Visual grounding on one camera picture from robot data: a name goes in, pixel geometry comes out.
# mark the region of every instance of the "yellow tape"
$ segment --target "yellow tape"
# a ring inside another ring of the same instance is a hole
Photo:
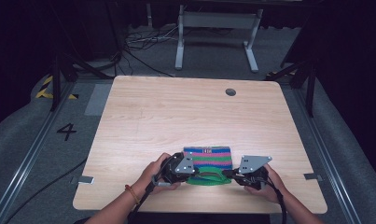
[[[49,75],[46,80],[43,82],[42,87],[40,88],[39,92],[36,94],[36,98],[48,98],[53,99],[52,93],[46,93],[46,89],[48,88],[50,82],[53,80],[53,76]],[[68,96],[70,100],[77,100],[79,98],[78,94],[71,94]]]

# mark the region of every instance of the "number 4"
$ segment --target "number 4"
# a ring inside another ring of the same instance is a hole
[[[77,132],[77,131],[72,130],[73,127],[74,127],[74,124],[69,123],[69,124],[63,126],[61,129],[59,129],[59,130],[57,131],[57,133],[66,133],[66,136],[65,136],[64,141],[68,141],[69,134],[70,134],[70,133],[76,133],[76,132]]]

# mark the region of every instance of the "wooden table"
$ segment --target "wooden table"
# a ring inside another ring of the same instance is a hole
[[[228,96],[226,89],[236,94]],[[76,209],[99,210],[132,184],[162,152],[183,147],[231,148],[233,166],[243,155],[272,156],[286,187],[314,213],[327,205],[301,143],[281,88],[275,82],[116,77],[80,184]],[[151,195],[140,211],[279,213],[280,206],[248,194],[234,181],[222,186],[183,183]]]

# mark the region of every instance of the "white metal stand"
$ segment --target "white metal stand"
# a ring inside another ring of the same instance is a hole
[[[179,7],[178,20],[178,47],[176,49],[175,69],[181,70],[184,58],[184,26],[187,27],[215,27],[231,29],[250,29],[251,36],[248,41],[244,41],[244,49],[249,66],[253,73],[258,72],[258,65],[255,60],[252,46],[263,9],[259,9],[257,14],[233,14],[233,13],[208,13],[208,12],[188,12],[184,6]]]

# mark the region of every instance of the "hand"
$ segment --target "hand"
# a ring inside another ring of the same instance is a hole
[[[167,153],[161,154],[161,156],[156,161],[151,162],[146,167],[138,180],[132,185],[134,192],[136,192],[139,197],[142,197],[144,195],[147,185],[152,181],[152,176],[158,173],[161,167],[161,163],[167,160],[167,158],[169,157],[170,155]],[[170,187],[155,187],[152,191],[152,194],[159,193],[162,190],[174,190],[180,185],[181,183],[173,183]]]
[[[274,186],[281,191],[282,194],[288,193],[283,180],[281,177],[270,167],[269,164],[265,164],[264,168],[269,172],[269,179],[272,180]],[[277,195],[272,187],[266,185],[264,189],[254,189],[247,186],[244,186],[244,189],[250,192],[253,195],[264,197],[267,201],[271,203],[279,203]]]

